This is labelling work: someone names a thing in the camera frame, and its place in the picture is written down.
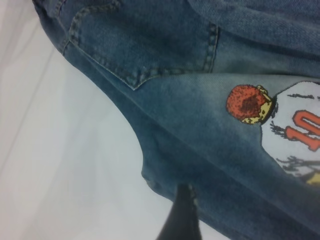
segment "back pocket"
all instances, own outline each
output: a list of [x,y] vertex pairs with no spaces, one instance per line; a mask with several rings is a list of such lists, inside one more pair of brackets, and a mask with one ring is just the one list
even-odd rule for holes
[[210,72],[217,32],[186,0],[106,1],[81,9],[69,29],[76,47],[133,90],[159,76]]

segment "black object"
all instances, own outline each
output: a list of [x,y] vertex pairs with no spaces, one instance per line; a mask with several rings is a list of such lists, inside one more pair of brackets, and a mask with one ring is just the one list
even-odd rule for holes
[[191,185],[181,184],[169,217],[156,240],[201,239],[195,191]]

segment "blue denim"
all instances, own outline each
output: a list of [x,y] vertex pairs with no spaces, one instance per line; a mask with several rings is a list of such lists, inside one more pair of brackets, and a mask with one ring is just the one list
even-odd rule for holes
[[156,193],[191,184],[200,219],[231,239],[320,239],[319,0],[33,1],[131,124]]

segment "cartoon character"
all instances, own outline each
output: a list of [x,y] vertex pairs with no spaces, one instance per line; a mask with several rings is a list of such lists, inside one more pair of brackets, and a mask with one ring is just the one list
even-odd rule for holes
[[263,149],[286,173],[320,185],[320,84],[299,82],[273,99],[262,86],[238,85],[226,109],[245,124],[261,124]]

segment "red number 10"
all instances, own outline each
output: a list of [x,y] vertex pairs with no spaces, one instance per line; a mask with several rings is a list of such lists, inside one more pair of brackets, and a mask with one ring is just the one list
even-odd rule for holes
[[[293,122],[296,126],[301,127],[309,132],[314,133],[315,135],[320,137],[320,117],[314,115],[313,113],[301,110],[296,111],[293,116]],[[286,136],[289,140],[296,139],[304,144],[306,144],[311,151],[317,151],[320,148],[320,139],[312,138],[305,133],[302,133],[290,126],[285,128]]]

